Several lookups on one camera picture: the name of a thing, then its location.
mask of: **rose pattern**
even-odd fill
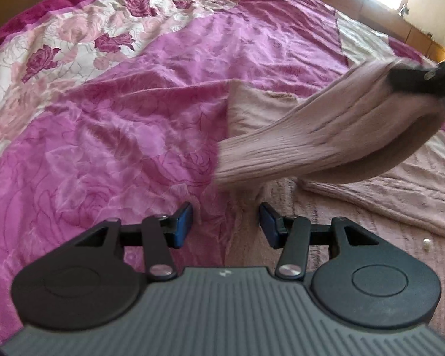
[[[100,32],[100,17],[90,15],[72,16],[64,20],[58,28],[58,36],[61,40],[72,42],[91,42]]]
[[[173,0],[174,6],[178,9],[188,9],[193,2],[191,0]]]
[[[109,34],[103,34],[94,40],[94,46],[101,52],[119,52],[121,45],[125,45],[132,51],[135,51],[135,48],[132,45],[134,41],[135,40],[130,32],[126,32],[115,37],[110,37]]]
[[[227,212],[227,201],[219,202],[220,195],[215,190],[203,190],[207,173],[214,164],[210,154],[198,151],[197,143],[203,140],[198,135],[195,138],[193,131],[186,128],[181,131],[181,136],[173,132],[168,138],[165,133],[159,138],[158,129],[152,123],[138,121],[131,122],[133,125],[129,126],[129,117],[135,115],[136,109],[137,112],[145,112],[143,116],[149,119],[155,110],[161,110],[163,117],[166,109],[186,114],[183,108],[173,110],[173,95],[165,102],[160,95],[150,102],[138,100],[116,120],[108,122],[111,118],[107,116],[99,118],[102,122],[97,123],[103,124],[105,133],[94,135],[86,132],[89,129],[86,116],[87,120],[91,120],[102,111],[106,113],[109,104],[112,105],[111,112],[119,111],[122,106],[120,100],[112,103],[102,100],[101,95],[113,91],[112,86],[95,83],[96,80],[84,83],[95,78],[110,82],[102,73],[129,58],[123,53],[124,49],[127,51],[123,45],[140,51],[153,38],[183,28],[195,17],[209,16],[234,6],[229,0],[159,1],[162,4],[158,7],[151,6],[150,0],[86,2],[85,6],[77,5],[71,10],[56,11],[49,17],[43,17],[36,27],[30,26],[22,33],[14,33],[0,47],[0,205],[7,205],[7,208],[0,207],[0,342],[21,327],[9,294],[13,275],[32,260],[82,232],[83,227],[92,226],[104,218],[122,216],[125,221],[136,223],[149,214],[176,210],[182,199],[190,200],[195,207],[194,224],[197,224],[192,230],[193,239],[198,248],[207,247],[208,250],[195,255],[195,250],[189,249],[191,241],[187,242],[186,252],[175,254],[178,267],[197,261],[201,256],[204,256],[206,265],[221,264],[224,250],[214,250],[202,241],[216,239],[224,246],[229,240],[224,227],[233,224]],[[195,3],[191,6],[192,15],[182,15],[180,9],[185,9],[189,1]],[[152,74],[150,78],[157,82],[148,83],[149,89],[160,88],[159,82],[164,81],[158,74]],[[211,126],[211,136],[218,130],[225,135],[225,122],[216,121],[225,113],[224,107],[216,111],[216,120],[206,117],[200,120],[200,108],[194,109],[198,124]],[[87,110],[90,113],[83,116],[83,123],[79,124],[80,114]],[[209,112],[215,114],[212,106]],[[99,138],[107,135],[110,124],[119,124],[123,130],[116,139],[112,139],[116,147],[113,150],[109,150],[105,138]],[[56,138],[49,138],[48,133],[56,129],[64,132],[58,132]],[[78,142],[73,144],[70,138],[77,135],[76,129],[82,133],[79,133]],[[76,161],[78,154],[70,150],[63,159],[49,164],[46,156],[58,148],[52,145],[54,142],[63,142],[64,148],[77,146],[80,149],[81,137],[87,140],[86,147],[90,147],[92,141],[96,143],[91,153],[86,152],[90,148],[82,149],[92,160],[84,157]],[[181,148],[187,151],[181,155],[171,150],[166,140],[182,143]],[[24,148],[32,154],[25,157],[17,148]],[[216,145],[212,143],[208,150],[216,151]],[[122,166],[122,159],[126,161],[126,167]],[[78,174],[55,181],[59,169],[71,172],[74,167],[79,170]],[[105,172],[105,175],[96,175],[97,172]],[[164,188],[159,187],[155,191],[147,186],[153,183]],[[211,204],[203,204],[201,213],[200,191],[208,193],[205,199],[211,200]],[[211,212],[206,211],[207,207],[211,207]],[[214,229],[198,227],[204,224]],[[141,258],[141,250],[136,253]],[[132,265],[139,263],[135,255],[131,259]]]
[[[56,68],[58,62],[53,61],[53,59],[60,50],[60,48],[51,48],[49,45],[43,45],[43,48],[40,48],[28,59],[28,63],[26,63],[26,73],[21,81],[26,83],[42,70]]]
[[[150,6],[150,0],[125,0],[125,6],[132,16],[156,16],[157,10]]]

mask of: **ribbed gray surface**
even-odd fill
[[[104,327],[71,334],[27,327],[2,349],[11,356],[443,356],[445,341],[426,326],[358,333],[321,313],[302,285],[279,282],[265,268],[188,268],[151,285]]]

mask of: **bed sheet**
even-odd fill
[[[224,265],[234,213],[211,176],[231,83],[306,98],[359,59],[353,25],[318,0],[46,0],[4,26],[0,343],[21,327],[13,277],[107,217],[137,223],[190,201],[178,268]],[[138,249],[125,260],[142,269]]]

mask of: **bed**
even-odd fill
[[[234,85],[303,100],[395,55],[429,63],[319,0],[44,0],[16,16],[0,29],[0,343],[21,327],[13,277],[108,217],[137,223],[190,201],[179,270],[272,267],[278,253],[251,219],[262,199],[314,223],[343,213],[425,261],[442,282],[432,326],[445,336],[445,224],[294,179],[246,203],[212,183]],[[424,169],[445,175],[445,126],[425,148]],[[315,249],[311,266],[326,256]],[[143,269],[137,248],[125,260]]]

